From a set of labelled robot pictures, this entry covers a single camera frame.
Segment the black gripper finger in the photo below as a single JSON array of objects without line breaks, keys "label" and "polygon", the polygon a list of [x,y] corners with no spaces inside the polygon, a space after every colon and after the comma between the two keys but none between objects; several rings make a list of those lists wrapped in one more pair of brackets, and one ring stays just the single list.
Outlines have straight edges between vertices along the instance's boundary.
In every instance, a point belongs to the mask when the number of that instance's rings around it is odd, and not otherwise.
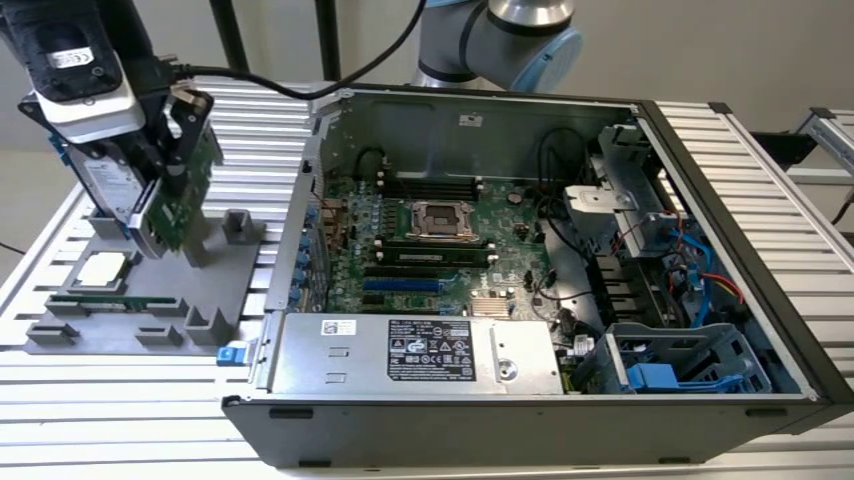
[{"label": "black gripper finger", "polygon": [[165,105],[167,100],[161,108],[144,108],[135,94],[87,95],[61,102],[28,94],[17,109],[47,131],[63,164],[85,183],[84,165],[95,161],[121,165],[140,178],[155,173],[153,162],[163,158]]},{"label": "black gripper finger", "polygon": [[209,122],[213,98],[188,86],[173,86],[167,104],[168,118],[179,133],[173,134],[165,127],[161,142],[165,195],[172,199],[197,200],[205,195],[216,163],[216,136]]}]

